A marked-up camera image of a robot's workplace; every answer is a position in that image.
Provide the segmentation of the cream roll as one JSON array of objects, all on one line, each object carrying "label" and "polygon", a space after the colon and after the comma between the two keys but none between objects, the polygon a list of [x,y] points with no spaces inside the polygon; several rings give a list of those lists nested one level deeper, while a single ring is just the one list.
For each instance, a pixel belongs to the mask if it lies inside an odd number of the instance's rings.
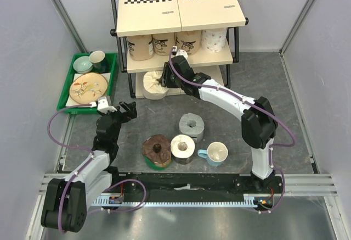
[{"label": "cream roll", "polygon": [[161,71],[149,71],[143,76],[143,95],[146,99],[160,100],[168,93],[168,88],[161,85]]}]

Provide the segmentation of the tan roll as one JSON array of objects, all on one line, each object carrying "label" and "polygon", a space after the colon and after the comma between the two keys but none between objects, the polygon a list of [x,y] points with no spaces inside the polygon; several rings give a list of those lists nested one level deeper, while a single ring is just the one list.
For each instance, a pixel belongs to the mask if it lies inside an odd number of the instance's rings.
[{"label": "tan roll", "polygon": [[176,45],[176,36],[174,32],[153,34],[152,42],[155,53],[161,56],[165,56],[169,55],[171,48]]},{"label": "tan roll", "polygon": [[129,55],[133,60],[143,61],[154,55],[151,35],[128,36],[127,44]]},{"label": "tan roll", "polygon": [[194,55],[200,48],[201,30],[176,32],[175,42],[178,49],[187,51],[188,55]]}]

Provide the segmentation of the dark brown roll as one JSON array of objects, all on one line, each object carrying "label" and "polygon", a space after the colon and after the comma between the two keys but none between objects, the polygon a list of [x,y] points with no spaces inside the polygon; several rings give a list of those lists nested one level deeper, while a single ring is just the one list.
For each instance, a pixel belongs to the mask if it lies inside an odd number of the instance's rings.
[{"label": "dark brown roll", "polygon": [[171,144],[164,135],[153,135],[143,143],[142,155],[149,168],[163,170],[172,161]]}]

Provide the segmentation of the grey paper roll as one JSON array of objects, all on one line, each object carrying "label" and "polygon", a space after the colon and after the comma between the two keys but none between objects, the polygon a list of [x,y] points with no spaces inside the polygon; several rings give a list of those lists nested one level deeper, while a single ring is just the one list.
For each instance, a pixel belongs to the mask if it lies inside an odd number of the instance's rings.
[{"label": "grey paper roll", "polygon": [[199,115],[193,113],[184,114],[179,120],[179,132],[199,143],[203,139],[205,123]]}]

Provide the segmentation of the white paper roll front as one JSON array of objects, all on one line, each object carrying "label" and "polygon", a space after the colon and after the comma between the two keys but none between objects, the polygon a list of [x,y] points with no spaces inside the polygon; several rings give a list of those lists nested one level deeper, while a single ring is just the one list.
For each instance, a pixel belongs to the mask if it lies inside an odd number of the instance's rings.
[{"label": "white paper roll front", "polygon": [[194,156],[195,142],[187,135],[177,135],[171,140],[172,158],[176,163],[189,164]]}]

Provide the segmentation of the white paper roll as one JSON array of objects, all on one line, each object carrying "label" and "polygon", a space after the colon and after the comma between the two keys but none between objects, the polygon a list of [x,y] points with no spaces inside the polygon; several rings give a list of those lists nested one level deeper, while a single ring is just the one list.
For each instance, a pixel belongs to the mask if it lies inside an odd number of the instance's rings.
[{"label": "white paper roll", "polygon": [[189,164],[194,156],[195,142],[187,135],[177,135],[171,140],[172,158],[176,163]]},{"label": "white paper roll", "polygon": [[201,47],[208,52],[217,53],[224,49],[227,28],[205,29],[201,34]]}]

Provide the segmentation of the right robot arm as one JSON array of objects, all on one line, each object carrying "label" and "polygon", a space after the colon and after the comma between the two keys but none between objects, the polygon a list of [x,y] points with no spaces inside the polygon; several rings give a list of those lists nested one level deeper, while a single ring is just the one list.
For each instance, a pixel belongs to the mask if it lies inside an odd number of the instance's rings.
[{"label": "right robot arm", "polygon": [[252,153],[251,186],[259,193],[271,186],[275,171],[269,149],[273,145],[278,123],[266,98],[240,95],[202,72],[195,73],[182,55],[171,56],[165,62],[161,85],[181,88],[185,94],[210,102],[239,119],[242,138]]}]

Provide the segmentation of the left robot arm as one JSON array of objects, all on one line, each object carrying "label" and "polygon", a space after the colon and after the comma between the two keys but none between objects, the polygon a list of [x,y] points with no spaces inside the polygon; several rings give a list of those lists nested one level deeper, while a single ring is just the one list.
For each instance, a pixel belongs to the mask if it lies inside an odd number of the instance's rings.
[{"label": "left robot arm", "polygon": [[47,185],[41,225],[60,233],[78,232],[96,198],[104,190],[119,189],[118,170],[111,163],[119,149],[117,141],[122,124],[137,117],[135,102],[119,102],[114,107],[107,96],[78,107],[96,108],[100,118],[96,122],[93,146],[85,149],[87,158],[65,177],[53,178]]}]

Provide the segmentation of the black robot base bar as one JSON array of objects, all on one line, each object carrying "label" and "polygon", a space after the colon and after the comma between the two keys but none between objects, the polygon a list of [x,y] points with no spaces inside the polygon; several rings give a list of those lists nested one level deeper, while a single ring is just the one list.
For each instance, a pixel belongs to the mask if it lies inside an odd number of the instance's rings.
[{"label": "black robot base bar", "polygon": [[115,185],[106,193],[122,193],[124,202],[138,202],[146,196],[147,203],[216,203],[239,202],[245,194],[263,196],[282,192],[283,181],[278,175],[267,182],[244,174],[197,174],[197,173],[120,173]]}]

